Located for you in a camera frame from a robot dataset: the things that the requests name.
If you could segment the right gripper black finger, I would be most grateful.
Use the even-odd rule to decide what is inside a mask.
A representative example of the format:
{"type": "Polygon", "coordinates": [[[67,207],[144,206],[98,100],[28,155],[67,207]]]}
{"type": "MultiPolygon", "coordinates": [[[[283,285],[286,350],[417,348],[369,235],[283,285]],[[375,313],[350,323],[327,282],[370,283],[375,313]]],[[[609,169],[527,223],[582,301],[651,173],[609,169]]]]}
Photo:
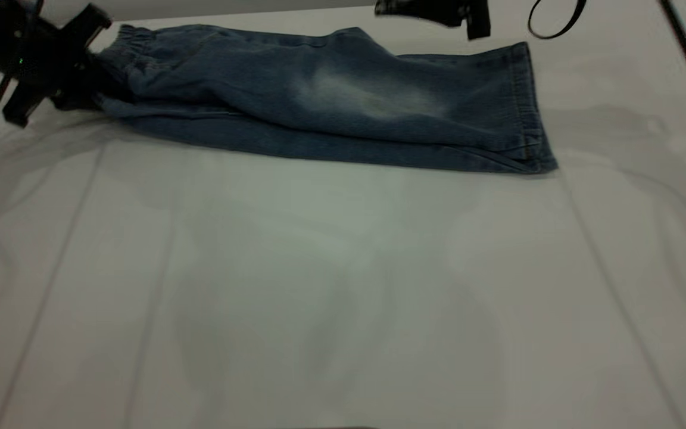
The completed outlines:
{"type": "Polygon", "coordinates": [[[444,27],[460,27],[468,18],[463,1],[376,1],[377,17],[408,17],[444,27]]]}

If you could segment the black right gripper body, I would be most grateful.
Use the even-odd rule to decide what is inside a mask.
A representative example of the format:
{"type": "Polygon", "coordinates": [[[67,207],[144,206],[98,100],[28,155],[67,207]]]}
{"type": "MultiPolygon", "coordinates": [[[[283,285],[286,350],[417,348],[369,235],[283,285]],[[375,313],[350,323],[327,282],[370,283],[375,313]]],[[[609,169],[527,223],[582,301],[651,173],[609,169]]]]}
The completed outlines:
{"type": "Polygon", "coordinates": [[[466,36],[469,41],[488,38],[492,34],[492,22],[487,0],[465,2],[466,36]]]}

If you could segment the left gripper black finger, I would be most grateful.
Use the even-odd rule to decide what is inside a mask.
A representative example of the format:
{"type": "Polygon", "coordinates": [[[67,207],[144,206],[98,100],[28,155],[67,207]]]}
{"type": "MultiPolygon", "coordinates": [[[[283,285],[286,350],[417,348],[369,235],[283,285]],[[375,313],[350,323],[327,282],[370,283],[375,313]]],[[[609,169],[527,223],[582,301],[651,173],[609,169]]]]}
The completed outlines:
{"type": "Polygon", "coordinates": [[[87,97],[103,95],[115,100],[131,100],[132,93],[103,66],[97,54],[85,52],[84,93],[87,97]]]}
{"type": "Polygon", "coordinates": [[[103,84],[90,83],[88,85],[54,85],[51,102],[60,111],[100,111],[101,106],[96,100],[103,90],[103,84]]]}

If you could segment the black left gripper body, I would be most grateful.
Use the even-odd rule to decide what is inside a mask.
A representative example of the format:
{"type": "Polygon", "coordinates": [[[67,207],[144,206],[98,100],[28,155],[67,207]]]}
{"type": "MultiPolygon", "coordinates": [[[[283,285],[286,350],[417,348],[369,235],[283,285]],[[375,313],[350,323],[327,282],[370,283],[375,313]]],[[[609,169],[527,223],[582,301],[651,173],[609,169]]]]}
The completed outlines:
{"type": "Polygon", "coordinates": [[[2,112],[7,122],[24,128],[40,103],[51,101],[54,85],[84,85],[85,52],[112,21],[95,5],[60,28],[42,19],[35,5],[12,5],[11,10],[23,16],[23,24],[14,32],[17,86],[2,112]]]}

